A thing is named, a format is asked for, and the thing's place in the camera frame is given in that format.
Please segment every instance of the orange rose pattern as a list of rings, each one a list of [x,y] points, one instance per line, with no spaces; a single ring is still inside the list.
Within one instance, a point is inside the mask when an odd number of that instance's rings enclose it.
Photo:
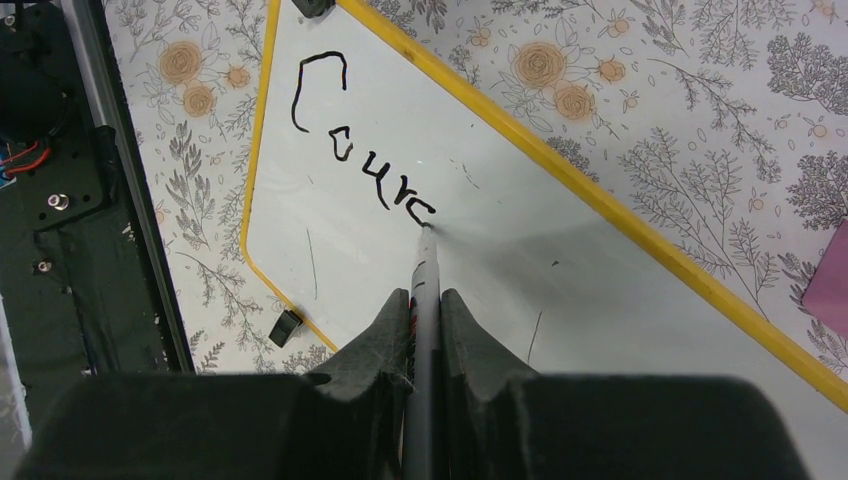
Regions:
[[[607,60],[598,64],[598,74],[610,83],[624,78],[624,73],[624,64],[617,60]]]
[[[212,111],[214,106],[215,96],[206,85],[187,88],[183,94],[183,107],[192,117],[202,117]]]
[[[557,111],[569,120],[581,120],[595,110],[595,96],[586,87],[571,85],[555,94]]]
[[[554,45],[531,43],[518,52],[513,68],[522,83],[533,88],[543,88],[562,78],[565,57]]]
[[[200,73],[202,65],[200,48],[191,42],[174,42],[159,57],[159,72],[172,85],[193,80]]]
[[[246,87],[250,83],[250,72],[244,67],[232,67],[227,73],[227,82],[233,88]]]

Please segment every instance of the red wire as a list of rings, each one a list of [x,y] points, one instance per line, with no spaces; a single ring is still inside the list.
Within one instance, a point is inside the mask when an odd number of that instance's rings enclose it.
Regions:
[[[38,168],[38,166],[41,165],[42,163],[44,163],[44,161],[47,160],[47,157],[50,156],[50,151],[51,151],[51,149],[49,147],[45,148],[44,152],[41,154],[41,156],[38,157],[38,160],[30,163],[29,165],[25,165],[23,167],[7,169],[6,172],[5,172],[6,176],[9,177],[9,175],[14,175],[16,173],[21,173],[21,172],[28,172],[30,170]]]
[[[21,153],[19,153],[19,154],[15,155],[14,157],[9,157],[9,158],[7,158],[6,160],[0,161],[0,165],[5,165],[5,164],[7,164],[7,163],[12,163],[12,162],[14,162],[15,160],[17,160],[17,159],[19,159],[19,158],[23,157],[24,155],[26,155],[26,154],[28,154],[28,153],[32,153],[32,151],[33,151],[33,150],[35,150],[36,148],[38,148],[38,142],[35,142],[35,143],[31,146],[31,147],[29,147],[29,148],[27,148],[26,150],[24,150],[23,152],[21,152]]]

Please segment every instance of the whiteboard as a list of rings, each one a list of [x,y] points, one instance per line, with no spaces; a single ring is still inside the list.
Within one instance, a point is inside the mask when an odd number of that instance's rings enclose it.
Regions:
[[[417,216],[436,227],[442,288],[531,365],[788,373],[347,11],[280,8],[244,247],[332,343],[409,288]]]

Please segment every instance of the pink object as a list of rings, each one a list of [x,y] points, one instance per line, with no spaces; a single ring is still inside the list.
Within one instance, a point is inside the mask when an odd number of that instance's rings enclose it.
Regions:
[[[848,220],[836,229],[801,304],[834,332],[848,337]]]

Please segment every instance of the yellow whiteboard frame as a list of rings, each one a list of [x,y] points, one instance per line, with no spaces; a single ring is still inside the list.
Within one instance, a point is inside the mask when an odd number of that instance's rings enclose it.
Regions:
[[[259,76],[259,104],[256,110],[253,145],[250,152],[244,201],[244,222],[242,222],[240,243],[244,258],[250,268],[290,309],[297,311],[294,303],[262,273],[247,251],[247,230],[250,222],[256,168],[259,161],[259,146],[265,119],[265,102],[268,98],[268,87],[271,80],[271,63],[277,37],[280,2],[281,0],[272,0],[268,12],[268,29],[265,35],[265,49]],[[813,388],[821,392],[837,407],[848,412],[848,383],[804,351],[792,339],[719,283],[718,280],[701,269],[659,232],[619,203],[606,190],[583,175],[568,160],[562,158],[545,142],[510,117],[497,104],[472,87],[436,56],[380,15],[377,10],[362,0],[336,0],[336,3],[433,81],[441,85],[448,93],[465,104],[472,112],[479,115],[486,123],[500,132],[540,167],[544,168],[642,250],[652,256],[660,265],[730,319],[787,367],[800,375]],[[301,318],[328,347],[333,351],[338,350],[338,347],[314,323],[303,315],[301,315]]]

